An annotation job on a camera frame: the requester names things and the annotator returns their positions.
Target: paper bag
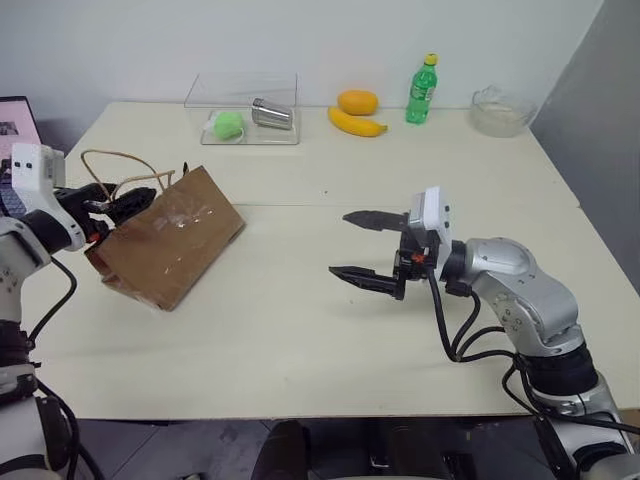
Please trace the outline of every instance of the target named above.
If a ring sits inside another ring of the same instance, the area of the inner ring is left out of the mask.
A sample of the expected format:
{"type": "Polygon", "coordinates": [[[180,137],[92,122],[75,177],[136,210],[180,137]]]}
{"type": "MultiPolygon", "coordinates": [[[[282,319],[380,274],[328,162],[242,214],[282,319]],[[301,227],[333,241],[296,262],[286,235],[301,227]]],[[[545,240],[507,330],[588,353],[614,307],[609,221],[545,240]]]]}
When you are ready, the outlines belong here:
{"type": "Polygon", "coordinates": [[[86,256],[105,285],[173,310],[243,225],[199,167],[87,250],[86,256]]]}

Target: white table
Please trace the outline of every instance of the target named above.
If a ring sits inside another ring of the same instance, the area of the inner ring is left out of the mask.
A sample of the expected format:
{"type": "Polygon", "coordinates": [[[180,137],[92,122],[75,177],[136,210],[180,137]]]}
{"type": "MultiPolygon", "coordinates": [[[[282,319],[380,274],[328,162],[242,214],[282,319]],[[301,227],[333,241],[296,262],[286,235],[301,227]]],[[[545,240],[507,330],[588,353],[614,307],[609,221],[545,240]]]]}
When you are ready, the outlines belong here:
{"type": "MultiPolygon", "coordinates": [[[[342,415],[508,414],[507,361],[451,364],[430,295],[404,302],[328,273],[362,265],[390,273],[399,235],[341,221],[366,207],[401,212],[411,195],[442,185],[455,237],[507,236],[526,244],[580,305],[597,367],[621,408],[640,406],[640,300],[578,202],[530,133],[493,139],[465,111],[435,110],[422,127],[378,114],[383,137],[346,135],[324,109],[302,112],[297,146],[201,146],[181,105],[111,104],[67,157],[68,179],[89,181],[79,154],[121,150],[158,169],[205,165],[247,228],[172,313],[101,285],[80,253],[75,297],[40,337],[40,376],[84,418],[194,419],[342,415]]],[[[95,162],[115,180],[139,167],[95,162]]],[[[65,291],[47,268],[24,289],[31,327],[65,291]]],[[[444,297],[450,332],[469,300],[444,297]]],[[[483,307],[479,325],[494,325],[483,307]]],[[[494,335],[479,348],[509,348],[494,335]]]]}

